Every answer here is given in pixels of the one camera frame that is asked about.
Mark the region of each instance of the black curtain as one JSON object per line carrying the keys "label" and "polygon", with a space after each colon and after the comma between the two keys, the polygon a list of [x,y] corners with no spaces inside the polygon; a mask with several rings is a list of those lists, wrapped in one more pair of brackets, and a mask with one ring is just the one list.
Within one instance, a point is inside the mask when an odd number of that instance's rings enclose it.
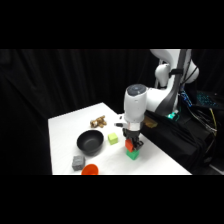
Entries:
{"label": "black curtain", "polygon": [[[224,94],[223,54],[194,51],[200,89]],[[1,173],[52,174],[48,119],[100,102],[122,113],[125,89],[153,87],[158,62],[148,49],[1,49]]]}

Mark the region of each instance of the table surface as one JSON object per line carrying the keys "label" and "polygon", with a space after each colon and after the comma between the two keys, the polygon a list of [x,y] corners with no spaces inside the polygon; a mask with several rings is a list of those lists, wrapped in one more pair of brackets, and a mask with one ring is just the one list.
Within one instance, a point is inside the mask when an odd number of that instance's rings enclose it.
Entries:
{"label": "table surface", "polygon": [[[127,155],[122,129],[115,127],[119,119],[104,103],[48,120],[53,175],[80,175],[72,169],[73,157],[82,155],[76,142],[78,137],[90,128],[90,120],[105,115],[107,126],[96,128],[104,135],[102,150],[96,157],[85,155],[86,165],[96,164],[99,175],[191,175],[176,161],[165,154],[151,141],[140,135],[144,146],[139,157],[133,161]],[[108,135],[116,133],[118,143],[110,145]]]}

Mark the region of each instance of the bowl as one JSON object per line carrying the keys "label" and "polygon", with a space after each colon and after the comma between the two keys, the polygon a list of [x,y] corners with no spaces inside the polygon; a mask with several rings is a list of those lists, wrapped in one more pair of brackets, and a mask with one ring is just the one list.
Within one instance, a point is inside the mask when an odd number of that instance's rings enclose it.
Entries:
{"label": "bowl", "polygon": [[103,141],[104,136],[100,131],[90,130],[79,136],[77,146],[84,154],[96,156],[103,146]]}
{"label": "bowl", "polygon": [[96,165],[94,164],[89,164],[84,169],[82,170],[82,174],[84,176],[88,175],[99,175],[99,169]]}

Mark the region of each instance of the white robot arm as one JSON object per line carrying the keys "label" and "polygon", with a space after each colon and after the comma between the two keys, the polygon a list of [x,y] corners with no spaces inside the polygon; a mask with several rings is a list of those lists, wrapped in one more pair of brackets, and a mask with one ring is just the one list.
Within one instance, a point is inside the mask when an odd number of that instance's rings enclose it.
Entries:
{"label": "white robot arm", "polygon": [[[145,111],[149,110],[161,116],[167,116],[177,111],[181,83],[196,68],[191,61],[191,49],[150,50],[154,56],[166,62],[166,64],[159,65],[155,73],[161,89],[147,88],[141,84],[128,87],[125,93],[123,121],[115,124],[118,127],[123,127],[124,136],[132,140],[136,150],[143,144],[139,141],[138,136],[143,126]],[[197,70],[186,83],[193,82],[198,74]]]}

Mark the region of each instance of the black bowl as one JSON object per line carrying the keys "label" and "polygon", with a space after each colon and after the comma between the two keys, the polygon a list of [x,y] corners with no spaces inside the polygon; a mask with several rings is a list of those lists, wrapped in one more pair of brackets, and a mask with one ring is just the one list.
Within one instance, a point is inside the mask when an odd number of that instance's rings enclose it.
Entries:
{"label": "black bowl", "polygon": [[88,156],[96,156],[103,146],[104,136],[99,131],[86,131],[77,140],[78,148]]}

